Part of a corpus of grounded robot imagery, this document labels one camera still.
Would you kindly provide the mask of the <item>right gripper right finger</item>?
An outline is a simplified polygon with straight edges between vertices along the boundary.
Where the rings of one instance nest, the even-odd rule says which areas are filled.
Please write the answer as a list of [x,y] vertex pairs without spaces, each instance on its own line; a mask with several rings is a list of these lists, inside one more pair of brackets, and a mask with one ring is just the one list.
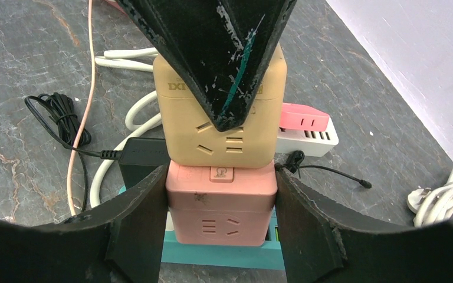
[[288,282],[453,282],[453,220],[413,228],[347,208],[276,169]]

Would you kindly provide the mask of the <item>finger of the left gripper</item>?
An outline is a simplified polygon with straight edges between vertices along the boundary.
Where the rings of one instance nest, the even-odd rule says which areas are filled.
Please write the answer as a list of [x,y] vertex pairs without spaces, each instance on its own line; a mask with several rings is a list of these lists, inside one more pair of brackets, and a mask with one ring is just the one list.
[[286,0],[119,2],[220,132],[246,120],[295,5]]

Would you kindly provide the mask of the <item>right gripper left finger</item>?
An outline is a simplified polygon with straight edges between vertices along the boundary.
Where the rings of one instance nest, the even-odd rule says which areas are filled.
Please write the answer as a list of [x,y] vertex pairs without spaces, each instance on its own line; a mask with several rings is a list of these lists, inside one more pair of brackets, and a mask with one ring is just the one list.
[[58,224],[0,220],[0,282],[158,282],[167,172]]

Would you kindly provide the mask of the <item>pink plug adapter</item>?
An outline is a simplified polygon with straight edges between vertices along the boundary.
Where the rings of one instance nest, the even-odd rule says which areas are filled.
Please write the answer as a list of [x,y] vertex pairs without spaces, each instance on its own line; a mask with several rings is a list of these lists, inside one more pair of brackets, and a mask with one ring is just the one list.
[[274,163],[248,169],[171,162],[166,190],[179,243],[261,246],[278,189]]

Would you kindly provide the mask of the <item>teal power strip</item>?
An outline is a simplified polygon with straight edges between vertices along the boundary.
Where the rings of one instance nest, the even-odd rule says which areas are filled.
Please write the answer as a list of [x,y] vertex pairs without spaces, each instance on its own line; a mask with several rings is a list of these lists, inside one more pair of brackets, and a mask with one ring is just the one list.
[[261,246],[192,245],[179,243],[173,230],[166,230],[162,262],[233,266],[262,269],[284,269],[284,260],[276,231],[268,227],[271,238]]

